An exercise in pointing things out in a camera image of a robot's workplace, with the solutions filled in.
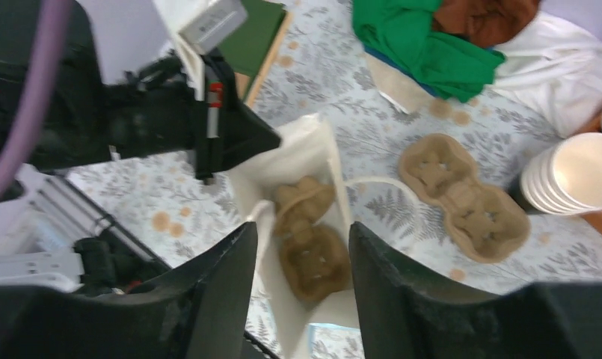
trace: floral tablecloth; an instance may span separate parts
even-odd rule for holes
[[[507,185],[532,156],[559,139],[547,121],[507,99],[485,92],[468,104],[432,101],[405,115],[374,88],[363,50],[351,30],[349,0],[286,3],[293,22],[259,93],[255,111],[272,126],[319,112],[337,134],[345,178],[397,178],[399,154],[424,135],[458,139],[474,156],[484,182]],[[104,206],[172,266],[197,256],[239,224],[233,190],[220,175],[202,186],[170,153],[75,169],[70,179]],[[534,280],[602,280],[602,237],[580,218],[532,216],[526,245],[503,263],[475,263],[443,229],[442,214],[409,203],[382,184],[349,191],[351,210],[393,247],[454,280],[504,293]],[[425,215],[413,233],[413,206]],[[280,351],[268,314],[268,293],[255,288],[246,328]],[[363,358],[359,333],[321,329],[314,358]]]

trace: purple tube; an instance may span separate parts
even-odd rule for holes
[[[42,0],[19,110],[0,155],[0,197],[38,142],[55,88],[73,1]]]

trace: stack of cups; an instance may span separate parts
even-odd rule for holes
[[[527,212],[602,211],[602,133],[583,133],[533,158],[509,192]]]

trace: brown cloth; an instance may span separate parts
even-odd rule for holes
[[[443,0],[433,14],[433,31],[466,37],[492,47],[512,40],[538,12],[541,0]]]

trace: green book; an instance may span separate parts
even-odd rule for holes
[[[233,67],[239,97],[250,93],[286,11],[283,5],[264,0],[242,0],[248,18],[219,45],[226,62]]]

